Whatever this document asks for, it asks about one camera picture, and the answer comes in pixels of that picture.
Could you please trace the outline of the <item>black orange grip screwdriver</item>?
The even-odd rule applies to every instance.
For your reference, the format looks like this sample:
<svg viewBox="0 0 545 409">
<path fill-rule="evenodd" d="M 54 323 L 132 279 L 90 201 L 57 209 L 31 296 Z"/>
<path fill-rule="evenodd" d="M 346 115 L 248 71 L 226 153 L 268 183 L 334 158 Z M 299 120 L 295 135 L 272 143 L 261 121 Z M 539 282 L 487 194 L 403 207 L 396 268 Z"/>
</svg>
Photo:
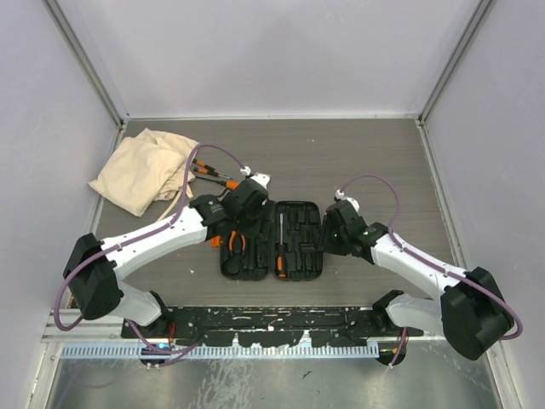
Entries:
<svg viewBox="0 0 545 409">
<path fill-rule="evenodd" d="M 278 243 L 278 250 L 277 250 L 277 261 L 276 261 L 278 277 L 280 279 L 285 279 L 287 276 L 286 270 L 285 270 L 284 253 L 285 253 L 284 214 L 280 213 L 279 214 L 279 243 Z"/>
</svg>

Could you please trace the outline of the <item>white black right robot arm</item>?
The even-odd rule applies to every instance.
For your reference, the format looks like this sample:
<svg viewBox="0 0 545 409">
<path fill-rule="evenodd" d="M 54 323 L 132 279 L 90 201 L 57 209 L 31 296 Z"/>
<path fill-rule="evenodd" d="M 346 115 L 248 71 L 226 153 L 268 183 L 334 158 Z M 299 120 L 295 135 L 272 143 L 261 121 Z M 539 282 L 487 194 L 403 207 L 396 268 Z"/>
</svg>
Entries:
<svg viewBox="0 0 545 409">
<path fill-rule="evenodd" d="M 323 251 L 354 256 L 385 268 L 420 288 L 424 298 L 390 291 L 372 306 L 373 323 L 382 335 L 413 328 L 443 337 L 461 356 L 477 360 L 515 325 L 492 274 L 429 256 L 403 241 L 388 227 L 368 224 L 357 203 L 339 200 L 328 207 L 320 238 Z"/>
</svg>

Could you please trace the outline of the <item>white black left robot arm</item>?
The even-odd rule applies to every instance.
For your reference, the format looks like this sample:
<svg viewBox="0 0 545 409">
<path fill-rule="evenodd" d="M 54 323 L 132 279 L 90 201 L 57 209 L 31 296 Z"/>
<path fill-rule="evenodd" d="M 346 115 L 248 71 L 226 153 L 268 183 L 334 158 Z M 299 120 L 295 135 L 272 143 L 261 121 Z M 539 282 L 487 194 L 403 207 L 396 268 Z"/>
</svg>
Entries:
<svg viewBox="0 0 545 409">
<path fill-rule="evenodd" d="M 267 233 L 273 202 L 270 177 L 257 173 L 219 198 L 201 195 L 170 219 L 117 237 L 98 240 L 88 233 L 77 240 L 66 265 L 63 287 L 74 297 L 83 320 L 116 316 L 150 337 L 165 335 L 174 319 L 160 296 L 125 283 L 139 268 L 170 252 L 237 232 Z"/>
</svg>

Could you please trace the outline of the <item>orange handle black shaft screwdriver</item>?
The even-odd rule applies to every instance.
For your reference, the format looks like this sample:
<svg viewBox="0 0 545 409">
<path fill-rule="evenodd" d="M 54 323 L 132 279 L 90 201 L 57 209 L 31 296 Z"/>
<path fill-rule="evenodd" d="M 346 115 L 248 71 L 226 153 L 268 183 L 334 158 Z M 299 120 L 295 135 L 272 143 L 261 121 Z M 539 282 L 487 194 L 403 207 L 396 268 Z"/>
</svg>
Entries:
<svg viewBox="0 0 545 409">
<path fill-rule="evenodd" d="M 239 185 L 239 182 L 234 180 L 209 179 L 209 181 L 213 182 L 214 184 L 220 185 L 228 190 L 234 190 Z"/>
</svg>

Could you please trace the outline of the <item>black plastic tool case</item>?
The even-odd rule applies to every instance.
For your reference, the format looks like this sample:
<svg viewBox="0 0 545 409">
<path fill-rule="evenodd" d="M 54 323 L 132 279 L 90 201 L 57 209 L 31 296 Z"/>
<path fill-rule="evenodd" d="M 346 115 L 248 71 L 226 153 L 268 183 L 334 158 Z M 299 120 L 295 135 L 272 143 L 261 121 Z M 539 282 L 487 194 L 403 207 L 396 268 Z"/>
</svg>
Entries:
<svg viewBox="0 0 545 409">
<path fill-rule="evenodd" d="M 278 277 L 276 261 L 279 243 L 279 214 L 284 214 L 284 262 L 286 278 Z M 246 252 L 232 256 L 227 236 L 216 236 L 211 246 L 219 250 L 221 274 L 234 280 L 258 281 L 273 274 L 282 281 L 309 281 L 323 272 L 323 252 L 318 249 L 322 217 L 312 201 L 285 200 L 276 203 L 272 226 L 264 239 L 245 237 Z"/>
</svg>

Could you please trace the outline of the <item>orange black needle nose pliers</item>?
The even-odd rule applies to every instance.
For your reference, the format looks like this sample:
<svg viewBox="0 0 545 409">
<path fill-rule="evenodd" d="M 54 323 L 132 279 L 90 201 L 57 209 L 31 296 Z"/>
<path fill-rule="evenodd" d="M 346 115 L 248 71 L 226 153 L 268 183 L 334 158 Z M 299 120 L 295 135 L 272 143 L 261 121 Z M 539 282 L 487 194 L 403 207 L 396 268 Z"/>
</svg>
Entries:
<svg viewBox="0 0 545 409">
<path fill-rule="evenodd" d="M 243 234 L 232 231 L 228 240 L 228 250 L 232 256 L 243 256 L 246 252 L 247 241 Z"/>
</svg>

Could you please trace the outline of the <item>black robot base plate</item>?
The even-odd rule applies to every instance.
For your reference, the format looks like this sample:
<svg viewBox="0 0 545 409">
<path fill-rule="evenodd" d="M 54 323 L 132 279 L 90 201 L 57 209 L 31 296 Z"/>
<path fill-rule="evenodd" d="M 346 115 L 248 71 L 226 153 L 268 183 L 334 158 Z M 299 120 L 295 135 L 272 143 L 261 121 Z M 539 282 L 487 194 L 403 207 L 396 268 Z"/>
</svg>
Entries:
<svg viewBox="0 0 545 409">
<path fill-rule="evenodd" d="M 174 324 L 158 337 L 181 346 L 229 347 L 237 341 L 243 348 L 293 347 L 307 335 L 313 348 L 356 347 L 402 334 L 361 307 L 183 307 L 174 308 L 171 318 Z"/>
</svg>

